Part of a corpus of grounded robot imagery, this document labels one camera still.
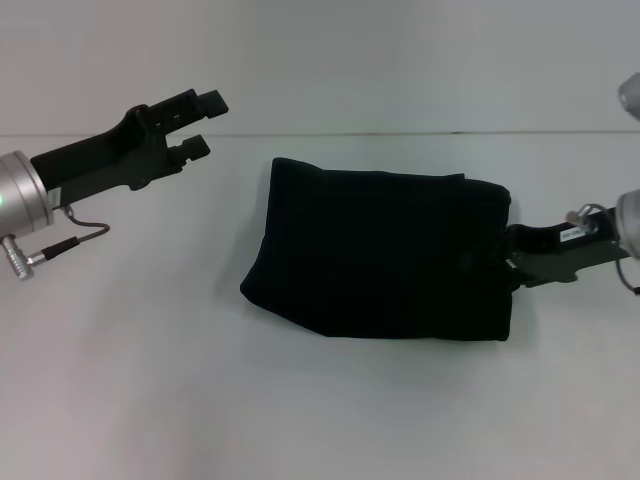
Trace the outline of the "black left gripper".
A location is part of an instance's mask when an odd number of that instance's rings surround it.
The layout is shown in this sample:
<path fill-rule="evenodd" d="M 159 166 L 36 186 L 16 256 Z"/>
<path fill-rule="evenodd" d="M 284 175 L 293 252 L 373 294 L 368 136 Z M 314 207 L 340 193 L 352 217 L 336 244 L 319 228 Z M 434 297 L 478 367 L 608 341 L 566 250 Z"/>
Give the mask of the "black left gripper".
<path fill-rule="evenodd" d="M 169 148 L 168 134 L 228 111 L 217 90 L 198 95 L 190 89 L 153 106 L 136 107 L 111 130 L 38 155 L 31 164 L 46 191 L 60 191 L 63 206 L 119 186 L 139 190 L 210 154 L 201 135 Z"/>

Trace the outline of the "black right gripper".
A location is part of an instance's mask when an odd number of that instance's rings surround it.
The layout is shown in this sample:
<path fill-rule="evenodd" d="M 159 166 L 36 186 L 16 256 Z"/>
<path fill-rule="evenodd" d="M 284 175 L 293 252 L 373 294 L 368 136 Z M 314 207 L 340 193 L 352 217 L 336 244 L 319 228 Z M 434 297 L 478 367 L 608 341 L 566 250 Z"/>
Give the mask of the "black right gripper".
<path fill-rule="evenodd" d="M 583 230 L 571 223 L 509 226 L 504 252 L 514 280 L 526 288 L 573 283 L 581 270 L 626 258 L 626 251 L 616 243 L 612 212 L 590 214 L 587 227 Z"/>

